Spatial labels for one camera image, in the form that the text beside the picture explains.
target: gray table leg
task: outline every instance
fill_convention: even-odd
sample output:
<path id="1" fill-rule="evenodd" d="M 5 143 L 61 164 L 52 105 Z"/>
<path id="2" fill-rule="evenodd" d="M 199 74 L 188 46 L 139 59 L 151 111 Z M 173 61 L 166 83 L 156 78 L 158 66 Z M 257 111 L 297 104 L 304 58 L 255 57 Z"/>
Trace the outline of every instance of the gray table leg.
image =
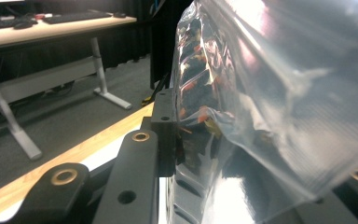
<path id="1" fill-rule="evenodd" d="M 2 96 L 0 92 L 0 111 L 5 116 L 8 122 L 8 128 L 10 129 L 11 134 L 20 144 L 24 152 L 28 155 L 31 160 L 37 160 L 42 157 L 42 152 L 28 136 L 28 134 L 23 130 L 14 118 L 14 115 L 7 104 L 7 101 Z"/>
<path id="2" fill-rule="evenodd" d="M 94 92 L 101 95 L 103 98 L 123 107 L 124 109 L 131 109 L 132 105 L 130 103 L 116 97 L 114 94 L 107 91 L 106 80 L 103 71 L 103 60 L 101 58 L 97 37 L 93 37 L 91 39 L 91 46 L 92 46 L 92 54 L 94 58 L 95 70 L 97 71 L 98 79 L 100 82 L 100 88 L 95 89 Z"/>

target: black keyboard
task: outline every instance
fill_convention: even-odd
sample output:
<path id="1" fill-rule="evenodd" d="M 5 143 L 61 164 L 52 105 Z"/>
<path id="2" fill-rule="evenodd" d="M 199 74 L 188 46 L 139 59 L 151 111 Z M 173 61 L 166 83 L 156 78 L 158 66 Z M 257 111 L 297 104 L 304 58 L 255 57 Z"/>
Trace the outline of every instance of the black keyboard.
<path id="1" fill-rule="evenodd" d="M 37 21 L 33 21 L 30 19 L 25 19 L 25 18 L 16 18 L 13 20 L 0 21 L 0 29 L 13 27 L 13 26 L 15 26 L 21 22 L 25 22 L 25 21 L 30 21 L 33 24 L 37 24 Z"/>
<path id="2" fill-rule="evenodd" d="M 64 14 L 61 16 L 53 16 L 49 18 L 44 18 L 43 21 L 48 24 L 57 24 L 70 21 L 88 21 L 101 18 L 109 18 L 112 15 L 106 14 L 104 12 L 82 12 L 82 13 L 73 13 L 73 14 Z"/>

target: plastic wrap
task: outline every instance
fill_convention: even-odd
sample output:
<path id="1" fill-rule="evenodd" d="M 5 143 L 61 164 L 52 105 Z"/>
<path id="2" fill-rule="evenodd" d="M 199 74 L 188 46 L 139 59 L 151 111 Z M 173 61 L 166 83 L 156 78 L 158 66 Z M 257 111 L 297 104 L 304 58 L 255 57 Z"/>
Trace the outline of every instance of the plastic wrap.
<path id="1" fill-rule="evenodd" d="M 286 191 L 281 209 L 358 166 L 358 1 L 196 0 L 176 38 L 179 124 L 255 158 Z"/>

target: wooden table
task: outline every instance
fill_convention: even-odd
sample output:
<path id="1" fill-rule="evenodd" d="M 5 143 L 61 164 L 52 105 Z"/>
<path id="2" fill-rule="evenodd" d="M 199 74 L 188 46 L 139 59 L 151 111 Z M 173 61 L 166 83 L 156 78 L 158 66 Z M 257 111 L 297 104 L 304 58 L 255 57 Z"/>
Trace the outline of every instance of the wooden table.
<path id="1" fill-rule="evenodd" d="M 62 153 L 55 159 L 46 162 L 37 167 L 30 173 L 19 177 L 10 184 L 0 189 L 0 213 L 8 209 L 11 205 L 24 199 L 30 188 L 36 181 L 51 167 L 65 163 L 65 162 L 82 162 L 90 158 L 93 154 L 96 155 L 104 147 L 119 139 L 126 133 L 139 128 L 143 117 L 150 117 L 153 111 L 153 105 L 148 105 L 137 112 L 122 119 L 109 128 L 95 134 L 86 141 Z"/>
<path id="2" fill-rule="evenodd" d="M 130 103 L 107 91 L 103 62 L 96 36 L 100 35 L 101 32 L 117 31 L 123 26 L 125 27 L 125 24 L 135 22 L 136 19 L 131 17 L 123 19 L 111 17 L 52 25 L 40 21 L 37 25 L 28 29 L 0 29 L 0 53 L 8 53 L 15 49 L 27 49 L 35 45 L 48 45 L 51 41 L 80 37 L 90 38 L 93 57 L 0 83 L 0 112 L 6 118 L 7 126 L 13 137 L 31 160 L 39 159 L 42 156 L 42 151 L 16 121 L 8 104 L 66 82 L 97 73 L 99 87 L 94 92 L 112 103 L 130 109 L 132 107 Z"/>

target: wooden tabletop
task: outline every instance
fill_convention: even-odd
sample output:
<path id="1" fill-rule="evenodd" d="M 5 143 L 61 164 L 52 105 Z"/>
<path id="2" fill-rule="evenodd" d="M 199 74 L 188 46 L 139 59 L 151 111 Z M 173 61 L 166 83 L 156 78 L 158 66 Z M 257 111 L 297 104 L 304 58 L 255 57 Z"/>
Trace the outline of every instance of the wooden tabletop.
<path id="1" fill-rule="evenodd" d="M 139 127 L 143 117 L 150 117 L 152 115 L 153 105 L 154 104 L 151 104 L 138 110 L 118 123 L 62 153 L 55 159 L 46 162 L 30 173 L 23 175 L 10 184 L 2 187 L 0 189 L 0 213 L 8 209 L 11 205 L 24 199 L 30 188 L 37 182 L 37 180 L 39 180 L 42 174 L 50 168 L 65 162 L 81 162 L 90 158 L 92 154 L 95 154 L 103 147 L 106 147 L 136 127 Z"/>
<path id="2" fill-rule="evenodd" d="M 87 21 L 65 22 L 52 25 L 43 21 L 38 21 L 37 25 L 23 30 L 14 30 L 13 28 L 0 29 L 0 46 L 58 35 L 81 34 L 85 31 L 89 32 L 131 22 L 136 22 L 136 19 L 132 17 L 126 17 L 123 19 L 111 17 Z"/>

